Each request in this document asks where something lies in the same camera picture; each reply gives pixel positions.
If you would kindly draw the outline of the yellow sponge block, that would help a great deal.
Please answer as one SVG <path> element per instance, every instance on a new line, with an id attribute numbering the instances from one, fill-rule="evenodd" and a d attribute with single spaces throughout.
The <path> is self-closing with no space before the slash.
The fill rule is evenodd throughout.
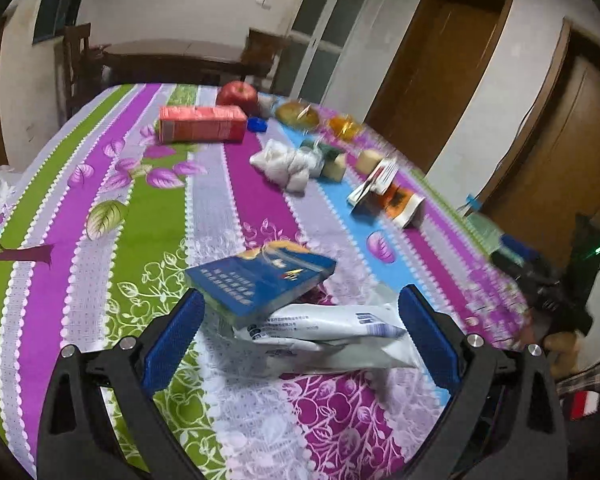
<path id="1" fill-rule="evenodd" d="M 358 154 L 358 159 L 355 163 L 355 171 L 359 174 L 364 174 L 364 176 L 368 176 L 375 170 L 383 158 L 384 155 L 378 151 L 371 150 L 370 148 L 362 150 L 360 151 L 360 154 Z"/>
<path id="2" fill-rule="evenodd" d="M 326 160 L 321 177 L 332 182 L 341 182 L 347 170 L 347 156 L 339 154 L 331 160 Z"/>

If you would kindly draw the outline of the green cloth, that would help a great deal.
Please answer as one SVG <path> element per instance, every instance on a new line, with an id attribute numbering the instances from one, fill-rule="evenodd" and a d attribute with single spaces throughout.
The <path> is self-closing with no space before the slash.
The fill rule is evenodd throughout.
<path id="1" fill-rule="evenodd" d="M 322 141 L 312 139 L 303 140 L 300 144 L 300 148 L 306 148 L 312 153 L 320 154 L 321 158 L 324 160 L 333 160 L 340 154 L 338 148 Z"/>

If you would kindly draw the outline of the white knotted cloth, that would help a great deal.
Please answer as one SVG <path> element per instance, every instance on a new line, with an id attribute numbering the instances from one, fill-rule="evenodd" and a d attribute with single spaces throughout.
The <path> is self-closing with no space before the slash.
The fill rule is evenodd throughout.
<path id="1" fill-rule="evenodd" d="M 302 195 L 309 180 L 321 175 L 325 161 L 306 148 L 270 139 L 261 151 L 250 156 L 249 162 L 268 182 L 287 193 Z"/>

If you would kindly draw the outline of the orange bicycle paper bag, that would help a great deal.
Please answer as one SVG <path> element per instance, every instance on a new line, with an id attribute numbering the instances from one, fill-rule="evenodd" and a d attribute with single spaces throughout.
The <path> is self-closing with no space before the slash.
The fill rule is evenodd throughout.
<path id="1" fill-rule="evenodd" d="M 422 223 L 425 199 L 409 188 L 393 183 L 381 196 L 380 204 L 392 224 L 399 229 L 419 226 Z"/>

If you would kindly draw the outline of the green lined trash bin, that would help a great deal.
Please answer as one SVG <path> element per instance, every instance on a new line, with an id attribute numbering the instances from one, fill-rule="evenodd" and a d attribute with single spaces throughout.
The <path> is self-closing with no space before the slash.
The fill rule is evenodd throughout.
<path id="1" fill-rule="evenodd" d="M 479 211 L 473 211 L 468 214 L 466 221 L 488 255 L 497 252 L 501 248 L 503 231 L 492 220 Z"/>

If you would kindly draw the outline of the near brown wooden door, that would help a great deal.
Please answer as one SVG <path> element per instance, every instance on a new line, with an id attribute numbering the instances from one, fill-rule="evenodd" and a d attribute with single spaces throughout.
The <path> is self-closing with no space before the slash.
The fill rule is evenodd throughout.
<path id="1" fill-rule="evenodd" d="M 562 23 L 520 133 L 479 193 L 505 233 L 565 266 L 580 214 L 600 227 L 600 40 Z"/>

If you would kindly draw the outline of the white plastic package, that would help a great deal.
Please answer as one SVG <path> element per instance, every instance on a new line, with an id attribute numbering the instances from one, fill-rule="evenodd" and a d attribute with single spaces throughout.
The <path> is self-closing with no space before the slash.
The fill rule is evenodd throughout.
<path id="1" fill-rule="evenodd" d="M 274 374 L 422 365 L 395 304 L 288 304 L 233 334 L 260 350 Z"/>

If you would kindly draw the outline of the floral striped tablecloth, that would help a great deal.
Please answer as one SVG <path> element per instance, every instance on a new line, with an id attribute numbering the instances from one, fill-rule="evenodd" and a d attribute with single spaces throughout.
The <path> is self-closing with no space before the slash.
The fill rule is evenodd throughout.
<path id="1" fill-rule="evenodd" d="M 190 266 L 292 240 L 336 260 L 320 304 L 370 304 L 378 286 L 419 287 L 465 330 L 508 346 L 524 302 L 476 233 L 404 162 L 400 185 L 425 196 L 418 229 L 350 214 L 358 183 L 314 181 L 300 197 L 250 165 L 267 140 L 302 136 L 271 122 L 238 144 L 156 143 L 159 110 L 210 105 L 215 88 L 125 84 L 70 119 L 24 172 L 0 216 L 0 248 L 50 245 L 50 260 L 0 261 L 0 440 L 35 473 L 44 393 L 59 350 L 136 335 L 165 314 Z M 156 401 L 211 479 L 379 479 L 434 426 L 446 393 L 421 370 L 270 377 L 222 338 L 209 314 Z"/>

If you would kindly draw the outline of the blue book box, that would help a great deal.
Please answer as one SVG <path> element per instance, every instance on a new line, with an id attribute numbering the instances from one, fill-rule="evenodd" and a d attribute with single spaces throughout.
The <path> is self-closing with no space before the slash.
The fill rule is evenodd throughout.
<path id="1" fill-rule="evenodd" d="M 193 266 L 185 274 L 224 321 L 244 328 L 322 284 L 336 265 L 302 245 L 276 240 Z"/>

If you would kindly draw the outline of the yellow candy wrapper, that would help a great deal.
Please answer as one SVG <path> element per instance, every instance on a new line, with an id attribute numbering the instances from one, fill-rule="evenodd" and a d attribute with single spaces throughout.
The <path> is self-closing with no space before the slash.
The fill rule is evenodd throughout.
<path id="1" fill-rule="evenodd" d="M 337 115 L 329 119 L 328 128 L 336 138 L 352 142 L 363 130 L 363 126 L 349 115 Z"/>

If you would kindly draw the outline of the red carton box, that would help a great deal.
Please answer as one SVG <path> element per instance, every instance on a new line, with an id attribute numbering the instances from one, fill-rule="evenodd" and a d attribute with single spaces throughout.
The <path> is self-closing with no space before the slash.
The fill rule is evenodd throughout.
<path id="1" fill-rule="evenodd" d="M 242 109 L 234 105 L 164 106 L 158 140 L 161 144 L 242 142 L 247 120 Z"/>

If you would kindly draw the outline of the blue bottle cap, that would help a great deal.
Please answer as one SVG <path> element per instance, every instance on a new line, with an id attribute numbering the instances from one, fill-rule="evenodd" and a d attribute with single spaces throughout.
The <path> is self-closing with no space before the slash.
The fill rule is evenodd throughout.
<path id="1" fill-rule="evenodd" d="M 264 133 L 268 130 L 268 121 L 260 117 L 249 117 L 247 129 L 253 133 Z"/>

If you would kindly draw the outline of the white glass double door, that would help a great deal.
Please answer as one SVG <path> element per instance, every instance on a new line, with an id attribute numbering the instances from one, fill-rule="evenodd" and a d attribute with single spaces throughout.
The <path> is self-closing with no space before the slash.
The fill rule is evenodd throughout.
<path id="1" fill-rule="evenodd" d="M 302 0 L 271 92 L 321 103 L 366 0 Z"/>

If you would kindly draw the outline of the red apple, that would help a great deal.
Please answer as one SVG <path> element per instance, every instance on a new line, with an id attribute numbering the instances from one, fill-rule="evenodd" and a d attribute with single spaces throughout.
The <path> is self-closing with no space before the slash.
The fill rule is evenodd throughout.
<path id="1" fill-rule="evenodd" d="M 219 90 L 215 104 L 238 106 L 247 115 L 257 115 L 259 111 L 258 92 L 251 84 L 234 80 L 224 84 Z"/>

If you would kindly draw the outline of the wooden chair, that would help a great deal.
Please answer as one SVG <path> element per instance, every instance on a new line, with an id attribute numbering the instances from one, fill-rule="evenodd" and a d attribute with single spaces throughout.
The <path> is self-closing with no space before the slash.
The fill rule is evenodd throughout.
<path id="1" fill-rule="evenodd" d="M 90 47 L 91 24 L 67 26 L 62 38 L 67 118 L 99 92 L 96 51 Z"/>
<path id="2" fill-rule="evenodd" d="M 249 29 L 240 62 L 252 70 L 250 77 L 254 88 L 257 90 L 262 88 L 276 58 L 282 54 L 287 44 L 287 37 L 262 32 L 255 28 Z"/>

